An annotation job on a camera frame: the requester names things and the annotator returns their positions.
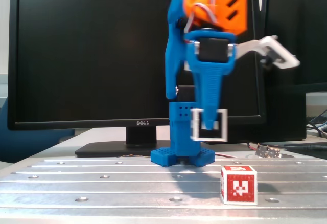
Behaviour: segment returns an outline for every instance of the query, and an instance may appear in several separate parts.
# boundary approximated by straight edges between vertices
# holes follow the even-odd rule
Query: red and white cube
[[[226,205],[256,205],[258,183],[251,166],[221,166],[221,199]]]

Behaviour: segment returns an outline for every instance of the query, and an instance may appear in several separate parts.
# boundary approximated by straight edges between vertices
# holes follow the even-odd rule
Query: computer monitor
[[[11,0],[9,128],[126,126],[128,148],[101,144],[98,155],[149,154],[156,146],[156,126],[169,124],[170,1]],[[259,0],[248,5],[249,29],[240,41],[262,37]],[[222,92],[221,106],[228,109],[231,125],[265,121],[256,54],[237,62]]]
[[[301,62],[273,85],[296,85],[306,92],[327,91],[326,0],[267,0],[266,34],[278,40]]]

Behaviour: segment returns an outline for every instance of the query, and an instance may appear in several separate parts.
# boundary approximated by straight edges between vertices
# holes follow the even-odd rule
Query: blue chair
[[[73,136],[73,129],[9,130],[8,100],[0,110],[0,161],[16,163],[56,144],[64,136]]]

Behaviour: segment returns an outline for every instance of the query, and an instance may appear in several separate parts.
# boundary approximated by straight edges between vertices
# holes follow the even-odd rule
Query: monitor stand
[[[126,127],[126,141],[90,143],[75,151],[75,155],[78,158],[150,156],[152,150],[169,146],[170,141],[157,141],[156,126]]]

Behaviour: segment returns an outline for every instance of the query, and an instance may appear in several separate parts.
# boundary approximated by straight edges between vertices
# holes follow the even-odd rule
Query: robotic arm
[[[215,160],[215,152],[201,149],[199,142],[227,141],[227,111],[219,110],[221,85],[223,76],[232,72],[235,61],[246,53],[256,51],[268,56],[281,69],[299,65],[275,36],[236,44],[237,35],[247,30],[247,10],[247,0],[171,1],[165,54],[166,96],[176,98],[177,73],[186,64],[193,74],[196,99],[170,102],[171,144],[152,151],[151,161],[170,166],[177,163],[178,157],[188,157],[191,164],[204,166]],[[188,22],[182,26],[180,22],[185,18]]]

